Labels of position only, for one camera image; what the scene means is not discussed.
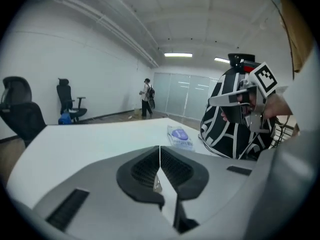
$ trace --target backpack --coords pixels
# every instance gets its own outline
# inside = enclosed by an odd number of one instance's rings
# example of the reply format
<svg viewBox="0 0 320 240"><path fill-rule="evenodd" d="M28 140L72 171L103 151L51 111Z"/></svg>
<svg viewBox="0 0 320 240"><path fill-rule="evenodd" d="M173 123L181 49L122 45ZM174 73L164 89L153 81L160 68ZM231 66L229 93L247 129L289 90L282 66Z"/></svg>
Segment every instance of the backpack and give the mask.
<svg viewBox="0 0 320 240"><path fill-rule="evenodd" d="M64 112L58 120L59 125L71 125L72 121L69 112Z"/></svg>
<svg viewBox="0 0 320 240"><path fill-rule="evenodd" d="M150 86L150 85L148 84L148 86L149 86L149 89L148 89L148 91L146 92L145 96L146 96L148 99L154 99L154 98L155 98L155 90L154 90L154 88L152 87L152 85Z"/></svg>
<svg viewBox="0 0 320 240"><path fill-rule="evenodd" d="M211 97L237 91L239 80L248 76L248 67L256 68L260 64L244 61L241 66L233 66L217 82ZM199 138L205 147L225 158L257 160L261 151L269 148L275 134L276 117L267 119L263 125L269 133L251 132L244 124L223 120L220 107L208 104L200 125Z"/></svg>
<svg viewBox="0 0 320 240"><path fill-rule="evenodd" d="M148 86L149 86L149 89L146 92L145 96L149 99L149 106L153 110L156 107L155 100L154 100L154 98L155 98L155 89L152 87L152 85L150 86L148 84Z"/></svg>

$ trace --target floor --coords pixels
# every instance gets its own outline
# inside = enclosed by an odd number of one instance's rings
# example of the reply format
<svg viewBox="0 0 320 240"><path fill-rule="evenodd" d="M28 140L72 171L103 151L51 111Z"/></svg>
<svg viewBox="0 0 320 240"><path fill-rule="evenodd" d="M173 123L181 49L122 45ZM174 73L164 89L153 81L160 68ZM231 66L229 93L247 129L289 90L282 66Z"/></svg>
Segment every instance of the floor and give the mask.
<svg viewBox="0 0 320 240"><path fill-rule="evenodd" d="M154 111L152 115L152 119L160 119L160 118L170 118L172 120L175 120L179 123L182 123L198 131L200 130L200 121L198 120L184 118L176 115L168 115L165 113ZM141 111L139 112L139 115L135 115L135 113L131 111L126 113L106 116L100 119L88 120L85 123L86 124L104 124L104 123L116 123L116 122L126 122L126 121L138 121L142 119L143 118L141 117ZM24 152L24 150L25 150L25 144L21 139L14 139L6 143L0 144L0 174L1 174L2 183L4 185L7 184L10 173L14 168L16 162L20 158L21 154Z"/></svg>

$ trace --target plastic package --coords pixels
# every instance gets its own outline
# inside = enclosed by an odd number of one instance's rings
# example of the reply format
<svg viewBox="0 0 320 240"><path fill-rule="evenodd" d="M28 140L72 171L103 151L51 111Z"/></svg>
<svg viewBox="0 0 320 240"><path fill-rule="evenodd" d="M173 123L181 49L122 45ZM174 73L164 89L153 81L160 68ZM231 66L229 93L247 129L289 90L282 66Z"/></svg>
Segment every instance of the plastic package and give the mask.
<svg viewBox="0 0 320 240"><path fill-rule="evenodd" d="M195 151L194 144L181 126L167 126L167 135L173 147Z"/></svg>

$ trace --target ceiling light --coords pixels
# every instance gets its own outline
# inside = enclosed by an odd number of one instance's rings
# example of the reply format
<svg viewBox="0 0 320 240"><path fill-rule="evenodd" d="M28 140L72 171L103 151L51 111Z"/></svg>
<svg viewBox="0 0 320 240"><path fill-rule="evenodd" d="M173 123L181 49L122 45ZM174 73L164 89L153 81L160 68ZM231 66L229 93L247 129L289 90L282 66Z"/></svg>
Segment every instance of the ceiling light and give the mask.
<svg viewBox="0 0 320 240"><path fill-rule="evenodd" d="M165 53L166 57L189 57L192 58L192 53Z"/></svg>
<svg viewBox="0 0 320 240"><path fill-rule="evenodd" d="M215 57L215 59L214 59L215 61L217 61L217 62L224 62L224 63L230 63L230 61L229 60L227 60L227 59L224 59L224 58L218 58L218 57Z"/></svg>

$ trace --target office chair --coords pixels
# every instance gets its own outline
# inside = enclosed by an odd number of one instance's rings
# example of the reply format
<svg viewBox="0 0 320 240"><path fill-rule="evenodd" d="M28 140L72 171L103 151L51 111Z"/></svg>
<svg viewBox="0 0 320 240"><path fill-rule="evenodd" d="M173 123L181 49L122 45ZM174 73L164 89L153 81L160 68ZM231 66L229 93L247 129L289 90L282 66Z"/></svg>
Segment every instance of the office chair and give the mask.
<svg viewBox="0 0 320 240"><path fill-rule="evenodd" d="M58 92L58 96L61 102L61 110L60 114L62 115L65 111L72 110L70 112L71 120L75 123L79 121L79 117L82 117L85 113L87 113L86 108L80 108L82 99L86 97L77 97L79 99L78 108L73 108L74 99L71 98L71 87L69 86L68 79L59 79L59 85L56 86L56 90Z"/></svg>
<svg viewBox="0 0 320 240"><path fill-rule="evenodd" d="M31 88L22 77L3 79L0 117L21 139L25 147L46 127L40 107L32 102Z"/></svg>

